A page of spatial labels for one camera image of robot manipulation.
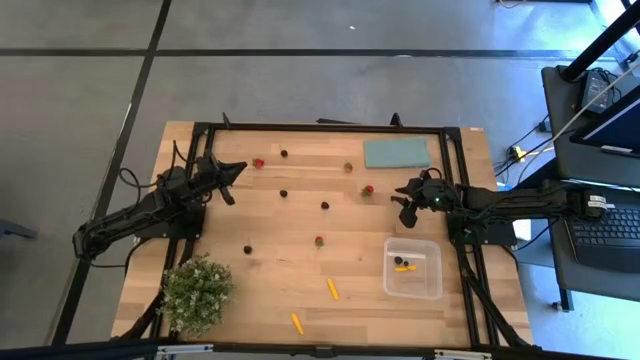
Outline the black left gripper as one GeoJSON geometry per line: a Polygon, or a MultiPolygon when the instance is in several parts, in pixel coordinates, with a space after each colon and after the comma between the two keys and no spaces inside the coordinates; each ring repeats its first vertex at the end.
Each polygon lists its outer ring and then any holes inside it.
{"type": "Polygon", "coordinates": [[[230,194],[225,184],[233,184],[239,175],[247,167],[246,162],[234,162],[218,164],[217,159],[209,154],[196,159],[197,173],[195,182],[199,189],[216,190],[227,205],[234,205],[235,199],[230,194]]]}

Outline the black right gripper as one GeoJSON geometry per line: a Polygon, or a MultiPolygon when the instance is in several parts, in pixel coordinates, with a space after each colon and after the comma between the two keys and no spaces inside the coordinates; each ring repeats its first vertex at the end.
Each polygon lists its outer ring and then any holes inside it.
{"type": "MultiPolygon", "coordinates": [[[[404,187],[395,191],[407,196],[416,196],[419,208],[431,210],[453,210],[458,204],[456,188],[443,179],[424,178],[410,180],[404,187]]],[[[392,202],[401,205],[399,220],[406,228],[414,228],[417,222],[418,207],[409,199],[398,196],[390,197],[392,202]]]]}

